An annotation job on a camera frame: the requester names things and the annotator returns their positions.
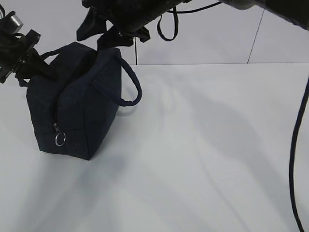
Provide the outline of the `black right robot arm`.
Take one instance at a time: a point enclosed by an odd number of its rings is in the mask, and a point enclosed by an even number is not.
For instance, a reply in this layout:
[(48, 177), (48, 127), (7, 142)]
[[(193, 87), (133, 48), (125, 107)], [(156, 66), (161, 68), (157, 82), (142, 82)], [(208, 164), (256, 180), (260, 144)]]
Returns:
[(174, 20), (174, 34), (167, 38), (157, 24), (157, 33), (164, 41), (173, 41), (178, 35), (181, 14), (193, 14), (220, 4), (229, 5), (238, 10), (247, 10), (259, 6), (298, 27), (309, 29), (309, 2), (307, 0), (218, 0), (213, 4), (187, 11), (178, 11), (181, 0), (84, 0), (82, 6), (88, 13), (76, 31), (78, 41), (84, 41), (94, 35), (101, 35), (97, 48), (130, 47), (134, 38), (144, 43), (150, 39), (145, 27), (156, 18), (170, 13)]

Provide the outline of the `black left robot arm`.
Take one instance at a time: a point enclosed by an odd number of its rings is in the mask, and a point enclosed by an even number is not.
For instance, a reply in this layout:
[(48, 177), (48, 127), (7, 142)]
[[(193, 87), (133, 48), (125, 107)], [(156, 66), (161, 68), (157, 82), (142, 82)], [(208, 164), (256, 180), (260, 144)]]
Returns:
[(21, 87), (36, 75), (55, 81), (58, 74), (45, 62), (52, 53), (40, 55), (34, 46), (41, 35), (32, 29), (26, 35), (20, 33), (22, 26), (14, 11), (0, 19), (0, 82), (4, 83), (12, 73)]

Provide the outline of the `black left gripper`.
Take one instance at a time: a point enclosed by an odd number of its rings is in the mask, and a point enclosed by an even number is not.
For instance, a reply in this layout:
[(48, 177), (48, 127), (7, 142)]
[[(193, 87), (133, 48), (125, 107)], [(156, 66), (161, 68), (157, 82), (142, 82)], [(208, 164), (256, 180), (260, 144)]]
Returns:
[(24, 64), (24, 79), (31, 79), (35, 75), (41, 75), (53, 81), (58, 79), (57, 72), (33, 48), (40, 37), (41, 35), (34, 30), (30, 30), (27, 35), (0, 31), (0, 82), (2, 84), (22, 64)]

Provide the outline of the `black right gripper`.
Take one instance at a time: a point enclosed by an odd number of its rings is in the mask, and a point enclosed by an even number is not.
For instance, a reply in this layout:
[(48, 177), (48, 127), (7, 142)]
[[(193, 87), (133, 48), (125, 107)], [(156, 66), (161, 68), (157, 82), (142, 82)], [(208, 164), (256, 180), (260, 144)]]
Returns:
[(141, 0), (83, 0), (89, 11), (76, 31), (77, 41), (103, 34), (97, 40), (97, 50), (112, 47), (130, 47), (137, 37), (150, 40), (148, 23)]

